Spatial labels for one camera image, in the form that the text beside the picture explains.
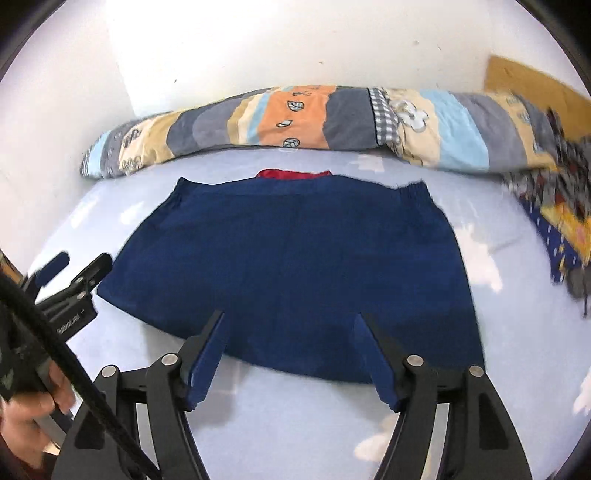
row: human hand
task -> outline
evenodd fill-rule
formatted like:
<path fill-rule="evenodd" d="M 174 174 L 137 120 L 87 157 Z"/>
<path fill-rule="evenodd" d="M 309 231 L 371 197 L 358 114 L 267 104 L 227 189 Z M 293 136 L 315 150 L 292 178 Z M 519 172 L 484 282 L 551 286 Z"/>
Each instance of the human hand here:
<path fill-rule="evenodd" d="M 43 466 L 43 450 L 50 438 L 35 423 L 54 411 L 56 404 L 63 412 L 74 405 L 74 392 L 70 381 L 59 367 L 51 362 L 49 378 L 55 385 L 49 393 L 25 393 L 13 396 L 9 402 L 2 399 L 2 427 L 0 433 L 10 451 L 34 469 Z"/>

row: gray stripe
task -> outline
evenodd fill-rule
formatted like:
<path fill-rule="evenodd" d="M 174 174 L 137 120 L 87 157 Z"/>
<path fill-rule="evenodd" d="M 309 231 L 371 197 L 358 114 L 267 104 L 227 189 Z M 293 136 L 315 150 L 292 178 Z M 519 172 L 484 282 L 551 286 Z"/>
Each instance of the gray stripe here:
<path fill-rule="evenodd" d="M 531 128 L 534 131 L 536 143 L 542 150 L 548 152 L 556 160 L 556 139 L 554 138 L 548 117 L 530 101 L 520 95 L 515 96 L 521 100 L 521 103 L 523 103 L 527 110 L 527 114 L 530 116 Z"/>
<path fill-rule="evenodd" d="M 511 117 L 486 95 L 454 93 L 474 120 L 488 149 L 489 171 L 503 173 L 527 167 L 527 156 Z"/>
<path fill-rule="evenodd" d="M 326 103 L 322 133 L 331 150 L 376 148 L 374 111 L 367 88 L 337 87 Z"/>
<path fill-rule="evenodd" d="M 193 138 L 199 149 L 230 147 L 228 120 L 240 106 L 241 98 L 224 100 L 199 115 L 193 123 Z"/>
<path fill-rule="evenodd" d="M 168 134 L 166 136 L 166 144 L 168 145 L 170 151 L 176 157 L 181 157 L 182 155 L 189 155 L 191 153 L 196 153 L 204 148 L 212 148 L 217 147 L 216 140 L 206 140 L 207 135 L 209 135 L 209 131 L 205 129 L 205 125 L 207 122 L 199 126 L 199 128 L 204 128 L 202 131 L 197 132 L 195 130 L 194 125 L 198 123 L 198 119 L 205 115 L 205 113 L 209 110 L 215 109 L 218 112 L 224 111 L 224 105 L 227 103 L 228 105 L 233 105 L 236 108 L 240 105 L 240 102 L 245 99 L 249 98 L 253 95 L 257 95 L 259 93 L 264 93 L 270 89 L 262 89 L 262 90 L 254 90 L 253 92 L 242 93 L 240 95 L 236 95 L 230 98 L 226 98 L 225 100 L 221 100 L 216 103 L 210 103 L 209 105 L 204 105 L 199 108 L 193 108 L 190 110 L 186 110 L 181 113 L 175 123 L 173 123 L 170 128 L 168 129 Z M 223 145 L 229 144 L 229 138 L 227 140 L 221 140 Z"/>

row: patterned blanket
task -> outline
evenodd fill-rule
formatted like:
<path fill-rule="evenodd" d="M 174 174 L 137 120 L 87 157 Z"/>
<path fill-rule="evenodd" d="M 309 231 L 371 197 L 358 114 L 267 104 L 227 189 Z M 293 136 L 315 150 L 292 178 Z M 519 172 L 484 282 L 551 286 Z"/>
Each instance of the patterned blanket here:
<path fill-rule="evenodd" d="M 387 145 L 425 167 L 505 174 L 538 229 L 540 216 L 549 225 L 540 234 L 547 247 L 558 242 L 549 255 L 553 278 L 562 281 L 591 257 L 589 162 L 584 155 L 566 160 L 572 155 L 563 140 L 551 118 L 512 93 L 287 86 L 127 122 L 101 135 L 80 172 L 108 179 L 230 147 Z"/>

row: red fabric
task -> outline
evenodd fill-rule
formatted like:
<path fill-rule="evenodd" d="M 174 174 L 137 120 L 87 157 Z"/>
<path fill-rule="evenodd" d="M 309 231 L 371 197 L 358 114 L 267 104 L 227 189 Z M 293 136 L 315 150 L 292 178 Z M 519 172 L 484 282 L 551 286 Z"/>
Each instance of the red fabric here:
<path fill-rule="evenodd" d="M 320 173 L 303 173 L 299 171 L 277 170 L 276 168 L 268 168 L 261 170 L 256 174 L 258 179 L 276 179 L 276 180 L 306 180 L 315 179 L 317 177 L 327 177 L 332 175 L 330 170 L 321 171 Z"/>

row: mattress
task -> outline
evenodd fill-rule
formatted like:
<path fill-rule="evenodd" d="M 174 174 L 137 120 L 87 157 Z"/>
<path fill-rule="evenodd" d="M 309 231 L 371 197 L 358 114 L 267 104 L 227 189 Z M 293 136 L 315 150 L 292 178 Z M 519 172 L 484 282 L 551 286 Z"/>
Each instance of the mattress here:
<path fill-rule="evenodd" d="M 582 321 L 582 304 L 551 282 L 542 240 L 496 177 L 431 171 L 385 151 L 243 148 L 183 158 L 98 182 L 31 267 L 62 250 L 72 258 L 43 295 L 68 285 L 99 253 L 116 255 L 179 177 L 221 183 L 265 168 L 330 170 L 390 187 L 427 184 L 454 228 L 488 374 L 517 428 L 534 479 L 559 468 L 588 422 L 591 392 L 584 387 L 591 383 L 591 322 Z M 96 296 L 95 306 L 98 318 L 69 342 L 92 378 L 107 364 L 123 371 L 147 367 L 183 343 Z M 142 446 L 153 458 L 145 409 L 138 415 Z M 446 416 L 446 406 L 439 406 L 424 479 L 437 475 Z M 396 422 L 371 386 L 299 377 L 228 357 L 222 358 L 205 401 L 187 417 L 209 475 L 241 480 L 371 478 Z"/>

